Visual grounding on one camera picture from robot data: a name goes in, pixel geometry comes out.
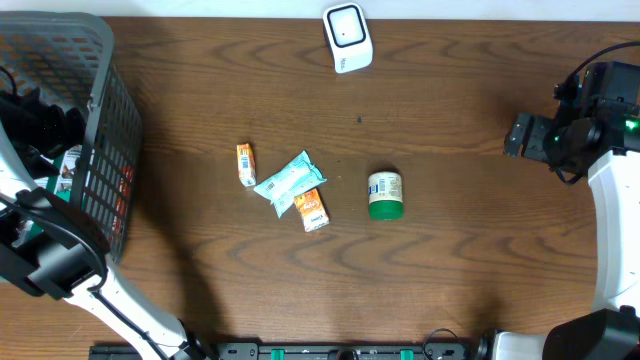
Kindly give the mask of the green lid white jar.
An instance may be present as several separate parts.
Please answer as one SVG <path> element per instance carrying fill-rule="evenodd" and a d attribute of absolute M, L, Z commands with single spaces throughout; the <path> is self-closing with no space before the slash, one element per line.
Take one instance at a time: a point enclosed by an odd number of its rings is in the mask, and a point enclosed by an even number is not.
<path fill-rule="evenodd" d="M 396 172 L 376 172 L 368 178 L 368 210 L 378 221 L 397 220 L 404 215 L 402 178 Z"/>

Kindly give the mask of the teal wet wipes packet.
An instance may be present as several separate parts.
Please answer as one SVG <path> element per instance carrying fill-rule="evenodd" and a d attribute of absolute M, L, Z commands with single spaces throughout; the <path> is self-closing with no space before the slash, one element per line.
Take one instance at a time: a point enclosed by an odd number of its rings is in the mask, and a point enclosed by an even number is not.
<path fill-rule="evenodd" d="M 294 198 L 325 183 L 327 179 L 302 151 L 282 170 L 254 187 L 254 191 L 270 201 L 280 218 L 293 204 Z"/>

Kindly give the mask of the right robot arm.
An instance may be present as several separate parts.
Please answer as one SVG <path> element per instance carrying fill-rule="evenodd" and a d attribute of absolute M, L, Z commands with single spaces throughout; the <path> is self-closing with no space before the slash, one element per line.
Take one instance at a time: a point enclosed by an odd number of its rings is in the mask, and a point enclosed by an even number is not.
<path fill-rule="evenodd" d="M 600 114 L 571 120 L 518 116 L 509 156 L 544 162 L 559 176 L 586 179 L 597 227 L 591 313 L 545 335 L 496 331 L 477 359 L 636 359 L 639 356 L 639 119 Z"/>

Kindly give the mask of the small orange snack box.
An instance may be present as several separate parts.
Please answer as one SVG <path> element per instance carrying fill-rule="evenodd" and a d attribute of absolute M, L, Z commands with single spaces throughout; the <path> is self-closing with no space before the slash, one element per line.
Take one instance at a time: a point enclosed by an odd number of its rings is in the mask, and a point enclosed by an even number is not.
<path fill-rule="evenodd" d="M 330 223 L 328 213 L 316 188 L 295 197 L 294 205 L 301 216 L 306 232 L 315 231 Z"/>

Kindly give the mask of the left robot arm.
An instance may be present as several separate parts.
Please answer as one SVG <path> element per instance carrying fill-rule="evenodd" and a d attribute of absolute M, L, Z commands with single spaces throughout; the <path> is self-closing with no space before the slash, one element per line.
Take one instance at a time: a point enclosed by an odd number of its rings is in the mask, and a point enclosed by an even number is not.
<path fill-rule="evenodd" d="M 130 284 L 94 220 L 36 184 L 58 174 L 52 161 L 84 140 L 77 109 L 46 105 L 33 91 L 1 94 L 1 275 L 25 293 L 80 307 L 126 339 L 144 359 L 213 359 L 177 317 Z"/>

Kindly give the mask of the green white 3M package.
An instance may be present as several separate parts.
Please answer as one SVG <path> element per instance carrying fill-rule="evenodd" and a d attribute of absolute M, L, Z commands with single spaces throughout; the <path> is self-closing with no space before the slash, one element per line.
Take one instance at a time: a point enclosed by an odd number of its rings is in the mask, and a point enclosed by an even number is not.
<path fill-rule="evenodd" d="M 55 160 L 50 160 L 50 163 L 59 170 L 59 174 L 57 176 L 37 179 L 36 184 L 54 193 L 66 202 L 69 202 L 81 150 L 82 146 L 76 145 L 67 150 L 62 156 Z"/>

